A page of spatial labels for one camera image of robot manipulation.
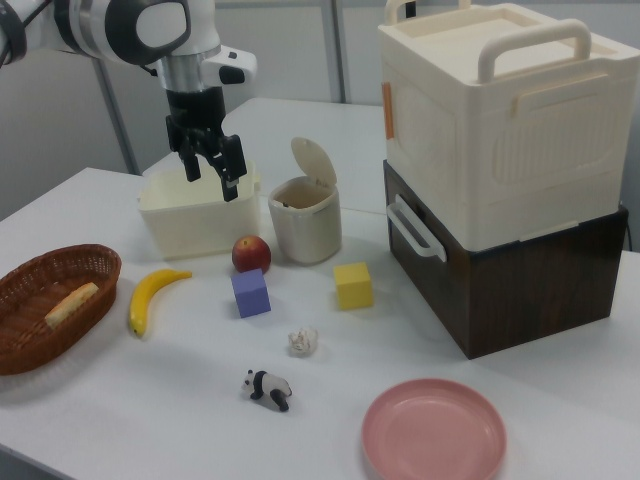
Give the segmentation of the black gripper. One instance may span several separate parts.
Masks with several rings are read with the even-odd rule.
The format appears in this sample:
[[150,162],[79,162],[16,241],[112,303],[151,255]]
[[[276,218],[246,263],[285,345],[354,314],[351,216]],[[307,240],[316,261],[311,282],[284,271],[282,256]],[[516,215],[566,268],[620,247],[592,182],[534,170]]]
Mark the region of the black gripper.
[[[226,116],[223,89],[211,87],[197,92],[166,91],[170,114],[166,117],[169,147],[179,152],[188,144],[203,156],[214,156],[212,166],[221,180],[223,200],[238,197],[237,185],[247,173],[241,139],[238,135],[224,136],[222,121]],[[197,154],[192,150],[180,152],[186,179],[201,178]]]

